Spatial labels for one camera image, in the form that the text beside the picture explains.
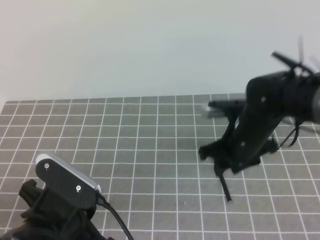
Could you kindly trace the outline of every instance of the grid mat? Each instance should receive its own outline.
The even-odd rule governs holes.
[[[224,175],[227,203],[213,162],[199,146],[222,136],[225,118],[205,119],[201,105],[238,94],[9,101],[0,115],[0,234],[22,221],[18,197],[36,179],[38,151],[56,152],[102,188],[137,240],[320,239],[318,125],[292,148],[265,155],[259,166]],[[292,129],[281,123],[282,141]],[[92,222],[125,240],[109,212]]]

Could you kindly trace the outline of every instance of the screw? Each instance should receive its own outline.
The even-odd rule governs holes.
[[[75,189],[76,189],[76,192],[78,193],[81,190],[81,186],[78,185],[78,186],[75,187]]]

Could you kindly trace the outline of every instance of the wire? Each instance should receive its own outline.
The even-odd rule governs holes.
[[[134,240],[134,238],[132,237],[130,231],[128,230],[126,224],[124,223],[124,221],[121,219],[121,217],[119,216],[119,214],[117,213],[117,211],[110,205],[110,203],[107,202],[107,200],[105,199],[104,196],[101,195],[100,192],[97,191],[97,201],[96,204],[98,204],[99,206],[104,207],[105,209],[109,210],[110,213],[112,213],[112,215],[114,216],[114,218],[117,220],[117,222],[120,224],[120,227],[122,228],[122,230],[124,231],[125,235],[127,236],[128,240]]]

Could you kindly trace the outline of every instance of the white wall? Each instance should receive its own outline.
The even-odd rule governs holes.
[[[319,0],[0,0],[0,98],[243,92],[320,57]]]

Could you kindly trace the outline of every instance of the cable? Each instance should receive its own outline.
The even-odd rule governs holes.
[[[114,218],[117,220],[117,222],[120,224],[122,230],[124,231],[125,235],[127,236],[128,240],[134,240],[132,237],[130,231],[128,230],[126,224],[124,221],[121,219],[117,211],[110,205],[110,203],[107,202],[104,196],[101,195],[100,192],[97,191],[97,201],[96,204],[99,206],[104,207],[105,209],[109,210],[110,213],[114,216]]]

